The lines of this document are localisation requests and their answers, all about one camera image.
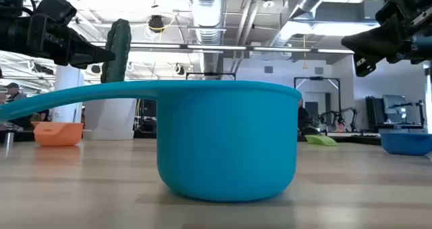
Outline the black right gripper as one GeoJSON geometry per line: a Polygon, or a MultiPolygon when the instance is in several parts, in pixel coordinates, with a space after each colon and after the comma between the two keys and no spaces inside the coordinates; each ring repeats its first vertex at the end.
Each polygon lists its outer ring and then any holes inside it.
{"type": "Polygon", "coordinates": [[[388,57],[389,63],[432,61],[432,0],[389,0],[393,15],[380,27],[345,36],[342,46],[354,52],[357,77],[376,69],[367,59],[388,57]]]}

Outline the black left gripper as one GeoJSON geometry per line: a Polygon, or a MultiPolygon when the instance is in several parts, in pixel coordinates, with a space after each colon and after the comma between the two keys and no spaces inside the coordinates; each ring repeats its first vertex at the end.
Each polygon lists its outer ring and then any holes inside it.
{"type": "Polygon", "coordinates": [[[92,45],[43,10],[0,6],[0,50],[53,60],[86,70],[115,54],[92,45]]]}

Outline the orange measuring cup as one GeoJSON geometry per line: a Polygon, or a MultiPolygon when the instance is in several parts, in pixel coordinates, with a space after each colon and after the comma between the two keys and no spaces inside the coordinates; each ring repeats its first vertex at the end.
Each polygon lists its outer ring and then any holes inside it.
{"type": "Polygon", "coordinates": [[[71,147],[82,140],[83,123],[32,122],[34,139],[40,146],[71,147]]]}

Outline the blue measuring cup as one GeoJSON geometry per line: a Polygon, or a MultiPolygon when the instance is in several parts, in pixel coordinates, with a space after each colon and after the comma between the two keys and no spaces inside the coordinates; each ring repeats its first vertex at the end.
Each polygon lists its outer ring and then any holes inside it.
{"type": "Polygon", "coordinates": [[[432,152],[432,134],[383,133],[381,145],[390,154],[425,156],[432,152]]]}

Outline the green measuring cup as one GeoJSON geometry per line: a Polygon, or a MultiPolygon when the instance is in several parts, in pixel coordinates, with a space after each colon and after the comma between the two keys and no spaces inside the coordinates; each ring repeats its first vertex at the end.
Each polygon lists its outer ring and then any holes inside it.
{"type": "Polygon", "coordinates": [[[326,147],[336,147],[338,146],[338,143],[328,136],[323,135],[306,135],[305,136],[306,141],[308,144],[312,145],[322,145],[326,147]]]}

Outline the large teal measuring cup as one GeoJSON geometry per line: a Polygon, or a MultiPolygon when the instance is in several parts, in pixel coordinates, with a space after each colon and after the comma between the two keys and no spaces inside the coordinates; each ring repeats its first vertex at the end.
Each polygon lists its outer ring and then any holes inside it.
{"type": "Polygon", "coordinates": [[[175,193],[245,202],[282,193],[296,171],[298,102],[291,87],[243,80],[94,84],[0,105],[0,121],[100,99],[157,103],[157,168],[175,193]]]}

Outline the green cactus plant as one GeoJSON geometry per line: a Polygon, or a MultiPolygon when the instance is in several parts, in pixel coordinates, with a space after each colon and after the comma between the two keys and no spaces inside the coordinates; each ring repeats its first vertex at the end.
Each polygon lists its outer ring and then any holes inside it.
{"type": "Polygon", "coordinates": [[[105,49],[115,54],[115,59],[102,65],[101,83],[123,82],[132,41],[130,23],[118,19],[111,25],[105,49]]]}

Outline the white round column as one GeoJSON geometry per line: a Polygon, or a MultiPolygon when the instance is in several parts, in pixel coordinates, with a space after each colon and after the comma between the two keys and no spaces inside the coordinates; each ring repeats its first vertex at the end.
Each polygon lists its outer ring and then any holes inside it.
{"type": "MultiPolygon", "coordinates": [[[[54,91],[75,88],[84,84],[84,72],[71,66],[57,66],[55,72],[54,91]]],[[[53,122],[80,123],[82,119],[82,103],[74,103],[53,108],[53,122]]]]}

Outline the black cabinet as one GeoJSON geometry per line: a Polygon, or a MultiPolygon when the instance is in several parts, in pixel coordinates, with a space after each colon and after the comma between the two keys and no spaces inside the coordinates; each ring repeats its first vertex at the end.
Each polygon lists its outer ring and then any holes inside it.
{"type": "Polygon", "coordinates": [[[365,97],[367,108],[367,121],[370,129],[376,125],[382,124],[385,121],[385,113],[383,108],[383,99],[373,96],[365,97]]]}

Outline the computer monitor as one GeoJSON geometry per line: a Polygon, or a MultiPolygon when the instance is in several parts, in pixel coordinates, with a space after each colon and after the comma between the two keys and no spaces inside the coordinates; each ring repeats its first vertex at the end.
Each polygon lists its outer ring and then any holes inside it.
{"type": "Polygon", "coordinates": [[[406,120],[405,96],[384,95],[383,104],[386,121],[389,123],[402,123],[406,120]]]}

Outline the white faceted planter pot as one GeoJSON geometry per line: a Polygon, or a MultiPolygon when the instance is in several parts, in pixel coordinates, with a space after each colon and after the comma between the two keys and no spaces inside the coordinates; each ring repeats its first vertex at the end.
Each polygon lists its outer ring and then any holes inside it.
{"type": "Polygon", "coordinates": [[[101,99],[84,104],[84,140],[124,141],[134,137],[135,99],[101,99]]]}

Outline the person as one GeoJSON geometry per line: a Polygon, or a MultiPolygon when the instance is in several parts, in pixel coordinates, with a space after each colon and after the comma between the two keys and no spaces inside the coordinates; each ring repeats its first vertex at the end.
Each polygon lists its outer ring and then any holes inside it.
{"type": "Polygon", "coordinates": [[[302,135],[312,135],[314,133],[313,123],[307,112],[303,107],[303,99],[298,103],[298,132],[302,135]]]}
{"type": "MultiPolygon", "coordinates": [[[[11,82],[6,86],[7,92],[0,93],[0,105],[12,103],[22,99],[27,99],[27,94],[20,90],[18,84],[11,82]]],[[[38,114],[40,121],[48,121],[49,110],[39,111],[29,116],[22,116],[16,119],[8,120],[6,122],[0,122],[0,130],[15,130],[15,131],[29,131],[34,130],[32,124],[33,117],[38,114]]]]}

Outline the black table frame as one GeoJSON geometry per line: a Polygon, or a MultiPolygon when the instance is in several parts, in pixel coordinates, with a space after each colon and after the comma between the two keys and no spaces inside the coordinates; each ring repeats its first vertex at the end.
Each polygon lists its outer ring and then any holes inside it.
{"type": "MultiPolygon", "coordinates": [[[[6,131],[0,130],[0,143],[5,140],[6,131]]],[[[134,138],[138,139],[156,139],[155,133],[135,132],[134,138]]],[[[378,136],[331,136],[337,143],[356,143],[362,145],[377,145],[381,146],[381,138],[378,136]]],[[[15,142],[32,142],[34,141],[33,131],[21,131],[14,134],[13,140],[15,142]]]]}

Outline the metal post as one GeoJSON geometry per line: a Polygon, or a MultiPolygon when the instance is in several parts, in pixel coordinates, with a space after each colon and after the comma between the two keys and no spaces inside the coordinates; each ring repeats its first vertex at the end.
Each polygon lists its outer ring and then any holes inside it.
{"type": "Polygon", "coordinates": [[[12,130],[7,130],[5,132],[4,147],[6,149],[10,149],[11,147],[13,147],[13,144],[14,144],[14,135],[15,135],[15,132],[12,131],[12,130]]]}

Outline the silver ventilation duct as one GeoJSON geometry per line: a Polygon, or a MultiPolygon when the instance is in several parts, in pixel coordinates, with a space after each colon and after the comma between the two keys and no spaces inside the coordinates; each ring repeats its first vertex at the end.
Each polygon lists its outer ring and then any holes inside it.
{"type": "MultiPolygon", "coordinates": [[[[224,0],[192,0],[192,15],[197,42],[200,45],[220,45],[222,42],[224,0]]],[[[219,65],[219,52],[204,50],[200,53],[200,76],[202,79],[216,79],[222,73],[219,65]]]]}

